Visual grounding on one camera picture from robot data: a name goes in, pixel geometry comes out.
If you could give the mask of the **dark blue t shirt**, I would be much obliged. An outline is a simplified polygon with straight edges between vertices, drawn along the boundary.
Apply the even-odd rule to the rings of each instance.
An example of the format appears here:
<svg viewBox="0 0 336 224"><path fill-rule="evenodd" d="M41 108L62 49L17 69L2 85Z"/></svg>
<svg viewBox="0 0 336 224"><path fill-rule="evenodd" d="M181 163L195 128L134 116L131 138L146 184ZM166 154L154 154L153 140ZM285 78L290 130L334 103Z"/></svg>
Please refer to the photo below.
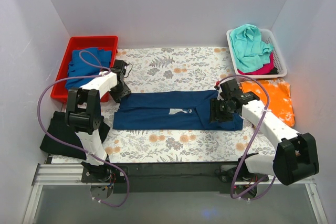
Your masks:
<svg viewBox="0 0 336 224"><path fill-rule="evenodd" d="M227 122L211 122L211 99L216 90L132 93L114 113L115 130L238 131L243 119L231 114Z"/></svg>

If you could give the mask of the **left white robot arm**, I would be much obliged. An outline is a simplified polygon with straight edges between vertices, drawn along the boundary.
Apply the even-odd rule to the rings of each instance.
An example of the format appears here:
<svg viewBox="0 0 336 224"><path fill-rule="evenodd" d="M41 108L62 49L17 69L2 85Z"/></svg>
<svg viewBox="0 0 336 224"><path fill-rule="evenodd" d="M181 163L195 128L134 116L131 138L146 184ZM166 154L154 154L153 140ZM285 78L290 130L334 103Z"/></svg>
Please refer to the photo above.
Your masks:
<svg viewBox="0 0 336 224"><path fill-rule="evenodd" d="M79 137L82 148L88 151L82 165L100 182L109 181L112 175L109 166L91 156L93 154L104 161L108 158L99 135L99 127L103 123L100 99L110 93L113 100L119 103L122 98L131 94L131 90L124 83L128 65L123 60L116 60L110 73L103 71L100 73L102 77L96 77L68 91L65 122Z"/></svg>

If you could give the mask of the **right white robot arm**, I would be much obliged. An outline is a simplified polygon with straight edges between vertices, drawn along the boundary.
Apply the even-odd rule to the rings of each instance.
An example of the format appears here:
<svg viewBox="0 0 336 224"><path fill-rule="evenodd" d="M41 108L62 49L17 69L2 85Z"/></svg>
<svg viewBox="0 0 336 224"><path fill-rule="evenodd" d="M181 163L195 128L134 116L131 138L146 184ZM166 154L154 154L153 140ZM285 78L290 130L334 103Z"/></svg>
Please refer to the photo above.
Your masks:
<svg viewBox="0 0 336 224"><path fill-rule="evenodd" d="M210 101L211 122L228 122L239 115L261 132L275 149L274 155L247 153L238 160L236 168L229 169L233 179L251 180L255 175L270 175L284 185L316 175L320 171L315 138L301 134L277 118L259 98L243 92L235 79L217 84L218 97Z"/></svg>

